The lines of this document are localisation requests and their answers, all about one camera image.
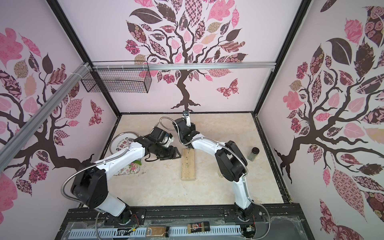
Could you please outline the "wooden block with nails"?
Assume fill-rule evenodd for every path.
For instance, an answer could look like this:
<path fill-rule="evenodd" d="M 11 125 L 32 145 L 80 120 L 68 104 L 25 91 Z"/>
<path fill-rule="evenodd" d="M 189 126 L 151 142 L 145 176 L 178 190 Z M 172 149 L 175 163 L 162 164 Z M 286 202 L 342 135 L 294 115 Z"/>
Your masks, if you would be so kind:
<path fill-rule="evenodd" d="M 194 181 L 196 179 L 194 149 L 183 149 L 181 179 L 182 181 Z"/>

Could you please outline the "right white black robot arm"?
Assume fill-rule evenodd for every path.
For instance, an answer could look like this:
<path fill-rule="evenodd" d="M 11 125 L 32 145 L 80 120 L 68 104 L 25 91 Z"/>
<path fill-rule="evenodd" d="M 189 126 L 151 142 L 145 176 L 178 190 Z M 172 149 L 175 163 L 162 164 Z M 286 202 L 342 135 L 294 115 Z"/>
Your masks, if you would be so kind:
<path fill-rule="evenodd" d="M 203 151 L 216 158 L 221 175 L 233 183 L 236 215 L 241 221 L 248 221 L 254 210 L 246 186 L 248 163 L 236 143 L 211 140 L 196 131 L 194 124 L 188 125 L 184 118 L 173 121 L 173 126 L 184 146 Z"/>

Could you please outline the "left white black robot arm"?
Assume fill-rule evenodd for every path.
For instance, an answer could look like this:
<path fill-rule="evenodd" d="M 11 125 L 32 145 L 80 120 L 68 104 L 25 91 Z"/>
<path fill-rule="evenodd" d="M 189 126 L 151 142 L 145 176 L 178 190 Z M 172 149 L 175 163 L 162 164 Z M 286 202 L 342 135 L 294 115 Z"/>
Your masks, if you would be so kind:
<path fill-rule="evenodd" d="M 106 212 L 120 224 L 126 224 L 132 217 L 131 208 L 108 190 L 108 180 L 127 165 L 147 155 L 155 155 L 158 160 L 177 159 L 181 155 L 175 140 L 168 136 L 162 142 L 148 139 L 148 136 L 135 139 L 129 147 L 93 164 L 85 164 L 74 176 L 71 193 L 82 204 L 91 209 Z"/>

